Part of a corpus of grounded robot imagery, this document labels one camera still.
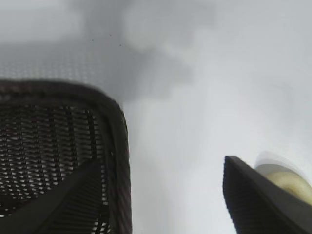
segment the black mesh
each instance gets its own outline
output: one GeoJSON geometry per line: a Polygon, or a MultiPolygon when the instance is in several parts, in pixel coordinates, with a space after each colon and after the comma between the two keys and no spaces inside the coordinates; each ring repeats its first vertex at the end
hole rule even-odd
{"type": "Polygon", "coordinates": [[[52,189],[92,158],[104,160],[105,154],[91,111],[70,106],[0,105],[0,217],[52,189]]]}
{"type": "Polygon", "coordinates": [[[81,85],[0,81],[0,233],[131,234],[130,190],[114,100],[81,85]]]}

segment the white surface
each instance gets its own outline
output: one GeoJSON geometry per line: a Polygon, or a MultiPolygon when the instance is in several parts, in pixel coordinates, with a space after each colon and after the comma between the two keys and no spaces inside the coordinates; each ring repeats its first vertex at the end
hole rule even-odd
{"type": "Polygon", "coordinates": [[[234,234],[223,158],[312,181],[310,0],[0,0],[0,76],[95,85],[129,125],[135,234],[234,234]]]}

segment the white floor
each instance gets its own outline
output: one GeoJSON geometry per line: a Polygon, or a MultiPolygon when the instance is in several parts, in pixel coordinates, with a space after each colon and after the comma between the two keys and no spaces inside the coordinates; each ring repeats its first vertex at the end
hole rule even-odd
{"type": "Polygon", "coordinates": [[[0,0],[0,76],[116,98],[135,234],[234,234],[225,155],[312,182],[310,0],[0,0]]]}

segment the black plastic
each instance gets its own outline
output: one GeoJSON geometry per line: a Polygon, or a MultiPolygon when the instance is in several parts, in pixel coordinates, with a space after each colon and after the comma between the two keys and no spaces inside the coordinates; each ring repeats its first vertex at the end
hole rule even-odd
{"type": "Polygon", "coordinates": [[[312,234],[312,207],[235,156],[225,158],[223,193],[239,234],[312,234]]]}

